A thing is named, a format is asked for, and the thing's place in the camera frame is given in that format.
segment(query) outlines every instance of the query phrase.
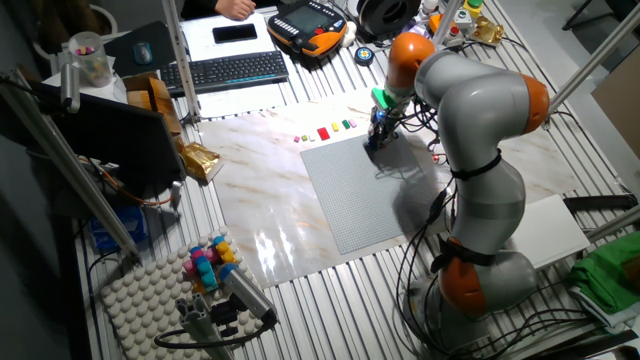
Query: marble tabletop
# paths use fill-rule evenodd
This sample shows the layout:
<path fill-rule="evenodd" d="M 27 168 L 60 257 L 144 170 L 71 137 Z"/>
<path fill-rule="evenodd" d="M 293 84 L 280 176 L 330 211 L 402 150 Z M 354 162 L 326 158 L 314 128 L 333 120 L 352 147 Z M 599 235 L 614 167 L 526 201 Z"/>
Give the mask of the marble tabletop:
<path fill-rule="evenodd" d="M 406 234 L 340 255 L 300 152 L 365 134 L 373 102 L 370 90 L 200 123 L 203 144 L 218 152 L 223 167 L 213 182 L 224 220 L 262 287 L 289 281 L 407 241 Z M 331 123 L 353 119 L 357 127 L 334 132 Z M 331 139 L 321 141 L 326 127 Z M 294 142 L 312 135 L 315 141 Z M 428 130 L 405 136 L 434 191 L 450 179 L 435 165 Z M 550 137 L 541 129 L 500 143 L 505 160 L 524 178 L 527 203 L 579 187 Z M 431 233 L 444 230 L 444 224 Z"/>

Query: slotted aluminum table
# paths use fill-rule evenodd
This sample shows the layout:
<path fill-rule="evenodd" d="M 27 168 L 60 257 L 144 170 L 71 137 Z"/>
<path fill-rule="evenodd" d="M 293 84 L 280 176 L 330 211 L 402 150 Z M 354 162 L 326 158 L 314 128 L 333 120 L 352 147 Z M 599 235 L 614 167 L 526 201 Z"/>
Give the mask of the slotted aluminum table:
<path fill-rule="evenodd" d="M 275 9 L 262 13 L 268 17 Z M 500 5 L 486 0 L 483 13 L 496 23 L 503 24 L 505 36 L 523 43 L 514 25 Z M 292 62 L 285 56 L 290 73 L 289 80 L 278 85 L 282 99 L 274 107 L 286 106 L 326 96 L 372 86 L 382 86 L 387 70 L 388 50 L 376 53 L 369 67 L 357 66 L 353 61 L 355 49 L 363 44 L 355 42 L 349 48 L 339 50 L 332 59 L 309 59 L 304 64 Z M 545 83 L 550 95 L 557 89 L 538 65 L 535 56 L 512 43 L 503 42 L 495 50 L 472 46 L 463 55 L 504 67 L 509 70 L 533 76 Z M 186 114 L 184 99 L 175 102 L 181 115 Z M 560 110 L 572 113 L 571 108 L 562 105 Z M 238 116 L 243 113 L 229 114 Z M 223 120 L 223 117 L 206 121 Z M 189 141 L 200 142 L 198 125 L 186 125 L 185 135 Z M 563 194 L 564 197 L 587 195 L 623 194 L 617 176 L 599 150 L 592 137 L 580 122 L 564 115 L 554 115 L 548 134 L 574 171 L 580 182 L 580 190 Z M 169 196 L 159 194 L 157 199 Z M 141 248 L 143 264 L 167 256 L 179 247 L 224 224 L 213 183 L 200 186 L 188 178 L 183 187 L 183 200 L 177 210 L 168 204 L 156 208 L 145 208 L 149 223 L 149 243 Z M 594 228 L 613 219 L 621 212 L 591 211 L 579 213 L 576 221 L 583 228 Z M 622 229 L 615 236 L 608 236 L 593 244 L 588 251 L 607 243 L 617 236 L 631 232 Z M 421 253 L 437 253 L 437 238 L 433 237 L 427 249 Z M 314 358 L 359 358 L 359 359 L 406 359 L 414 355 L 410 350 L 419 343 L 407 337 L 402 330 L 401 320 L 394 311 L 395 281 L 402 253 L 406 245 L 391 248 L 348 263 L 325 269 L 318 273 L 294 279 L 265 289 L 267 296 L 275 303 L 280 315 L 280 324 L 275 331 L 263 334 L 235 351 L 237 359 L 314 359 Z M 76 240 L 81 274 L 99 254 L 80 239 Z M 540 288 L 562 279 L 573 265 L 574 260 L 566 259 L 539 272 Z M 115 359 L 122 357 L 117 338 L 111 329 L 109 318 L 100 301 L 89 301 L 88 287 L 94 292 L 118 276 L 117 263 L 107 261 L 96 266 L 90 278 L 82 275 L 87 322 L 94 358 Z M 537 292 L 529 300 L 507 313 L 492 315 L 485 320 L 491 338 L 516 329 L 532 313 L 549 308 L 576 309 L 576 303 L 567 295 L 562 285 L 551 286 Z M 542 316 L 552 319 L 554 315 Z M 556 317 L 576 317 L 574 314 L 556 314 Z M 537 353 L 562 341 L 579 336 L 595 328 L 594 324 L 572 323 L 555 327 L 543 325 L 533 327 L 535 335 L 528 337 L 507 354 L 509 358 L 523 358 Z M 506 344 L 502 341 L 488 347 L 484 354 L 499 350 Z"/>

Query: monitor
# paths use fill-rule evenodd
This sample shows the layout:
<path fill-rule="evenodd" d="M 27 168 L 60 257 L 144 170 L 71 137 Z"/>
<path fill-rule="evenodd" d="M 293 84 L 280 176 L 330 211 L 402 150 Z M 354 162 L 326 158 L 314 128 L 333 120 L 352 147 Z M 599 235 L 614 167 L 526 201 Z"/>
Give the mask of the monitor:
<path fill-rule="evenodd" d="M 29 83 L 41 96 L 60 101 L 60 88 Z M 52 115 L 77 155 L 119 165 L 125 184 L 182 181 L 183 161 L 161 113 L 80 94 L 75 114 Z"/>

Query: computer mouse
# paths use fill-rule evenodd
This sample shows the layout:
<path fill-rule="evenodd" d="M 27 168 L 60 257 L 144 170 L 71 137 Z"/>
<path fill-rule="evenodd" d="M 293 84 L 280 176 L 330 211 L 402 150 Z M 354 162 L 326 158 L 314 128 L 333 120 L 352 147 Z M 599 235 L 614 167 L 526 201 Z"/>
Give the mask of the computer mouse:
<path fill-rule="evenodd" d="M 133 46 L 133 61 L 138 65 L 149 65 L 153 61 L 151 46 L 148 42 L 139 42 Z"/>

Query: green cloth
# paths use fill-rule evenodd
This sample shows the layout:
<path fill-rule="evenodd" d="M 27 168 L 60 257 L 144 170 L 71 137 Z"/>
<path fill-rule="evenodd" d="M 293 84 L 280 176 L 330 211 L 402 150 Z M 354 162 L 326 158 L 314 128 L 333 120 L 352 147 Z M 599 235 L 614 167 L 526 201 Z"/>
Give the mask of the green cloth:
<path fill-rule="evenodd" d="M 571 268 L 569 281 L 602 311 L 615 314 L 640 301 L 622 264 L 640 254 L 640 231 L 600 247 Z"/>

